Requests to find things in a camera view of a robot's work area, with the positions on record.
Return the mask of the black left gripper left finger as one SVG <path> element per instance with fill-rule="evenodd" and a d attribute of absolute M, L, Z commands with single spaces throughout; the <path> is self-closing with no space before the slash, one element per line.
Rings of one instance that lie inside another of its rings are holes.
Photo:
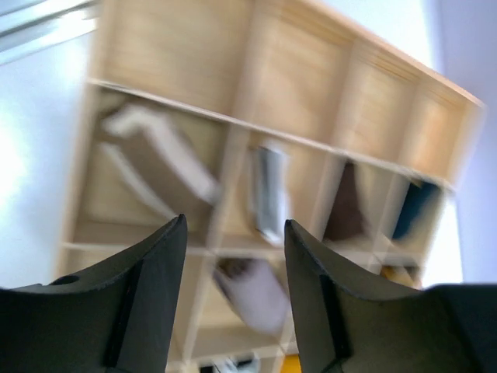
<path fill-rule="evenodd" d="M 3 372 L 163 372 L 186 258 L 184 215 L 50 284 L 1 291 Z"/>

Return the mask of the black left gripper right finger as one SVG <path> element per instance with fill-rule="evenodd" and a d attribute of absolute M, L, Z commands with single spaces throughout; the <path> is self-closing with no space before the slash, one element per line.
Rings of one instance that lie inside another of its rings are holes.
<path fill-rule="evenodd" d="M 294 220 L 285 224 L 284 251 L 302 371 L 496 370 L 494 284 L 396 284 Z"/>

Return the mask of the brown striped sock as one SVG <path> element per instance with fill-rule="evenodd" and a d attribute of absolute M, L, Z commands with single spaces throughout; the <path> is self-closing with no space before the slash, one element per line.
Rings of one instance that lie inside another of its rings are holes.
<path fill-rule="evenodd" d="M 128 103 L 102 129 L 104 152 L 142 203 L 165 218 L 208 215 L 219 182 L 166 112 Z"/>

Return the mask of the white black striped sock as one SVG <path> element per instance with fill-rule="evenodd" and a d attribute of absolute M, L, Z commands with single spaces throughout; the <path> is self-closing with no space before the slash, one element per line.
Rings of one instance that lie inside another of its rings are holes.
<path fill-rule="evenodd" d="M 287 153 L 278 141 L 265 140 L 248 157 L 248 209 L 255 230 L 272 246 L 281 246 L 290 217 L 287 192 Z"/>

